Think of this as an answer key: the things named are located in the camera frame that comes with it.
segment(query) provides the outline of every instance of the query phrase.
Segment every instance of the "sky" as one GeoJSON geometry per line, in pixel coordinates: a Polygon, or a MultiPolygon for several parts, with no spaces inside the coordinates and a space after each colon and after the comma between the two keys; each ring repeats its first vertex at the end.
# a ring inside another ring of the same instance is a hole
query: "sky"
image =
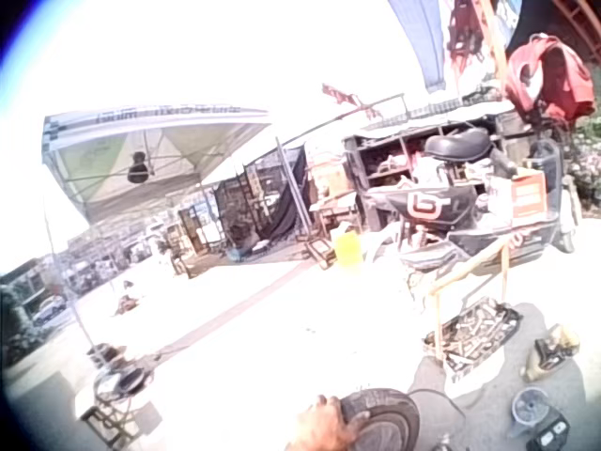
{"type": "MultiPolygon", "coordinates": [[[[268,108],[286,139],[341,113],[321,93],[322,83],[363,101],[399,92],[409,103],[425,96],[415,54],[387,0],[41,4],[0,68],[0,272],[50,251],[44,211],[57,251],[86,229],[41,165],[44,117],[226,102],[268,108]]],[[[270,139],[257,137],[239,157],[252,159],[270,139]]]]}

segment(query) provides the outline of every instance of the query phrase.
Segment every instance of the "person's hand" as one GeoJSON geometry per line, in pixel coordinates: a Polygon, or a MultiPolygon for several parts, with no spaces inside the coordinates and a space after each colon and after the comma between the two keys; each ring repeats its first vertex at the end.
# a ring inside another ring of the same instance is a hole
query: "person's hand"
{"type": "Polygon", "coordinates": [[[340,400],[319,396],[315,405],[299,415],[296,438],[286,451],[346,451],[368,419],[369,412],[361,412],[346,424],[340,400]]]}

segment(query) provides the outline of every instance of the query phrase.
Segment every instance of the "box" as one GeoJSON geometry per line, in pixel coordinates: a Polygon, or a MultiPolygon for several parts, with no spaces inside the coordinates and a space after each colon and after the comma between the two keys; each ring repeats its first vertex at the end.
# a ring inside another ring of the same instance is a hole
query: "box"
{"type": "Polygon", "coordinates": [[[508,224],[528,222],[547,215],[545,173],[518,168],[513,179],[491,177],[488,210],[508,224]]]}

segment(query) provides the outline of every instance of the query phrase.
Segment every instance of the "parked car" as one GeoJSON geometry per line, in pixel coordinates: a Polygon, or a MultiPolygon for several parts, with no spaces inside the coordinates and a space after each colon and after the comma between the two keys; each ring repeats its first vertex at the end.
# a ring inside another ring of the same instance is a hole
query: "parked car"
{"type": "Polygon", "coordinates": [[[62,296],[51,296],[39,306],[39,311],[34,315],[34,324],[41,326],[66,308],[67,302],[62,296]]]}

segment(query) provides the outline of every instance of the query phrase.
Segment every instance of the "motorcycle seat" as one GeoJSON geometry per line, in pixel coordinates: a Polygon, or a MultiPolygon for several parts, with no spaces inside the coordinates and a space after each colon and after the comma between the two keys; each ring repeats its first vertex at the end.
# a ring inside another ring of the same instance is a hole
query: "motorcycle seat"
{"type": "Polygon", "coordinates": [[[485,129],[469,129],[451,136],[429,137],[424,155],[445,162],[470,163],[485,157],[490,148],[490,136],[485,129]]]}

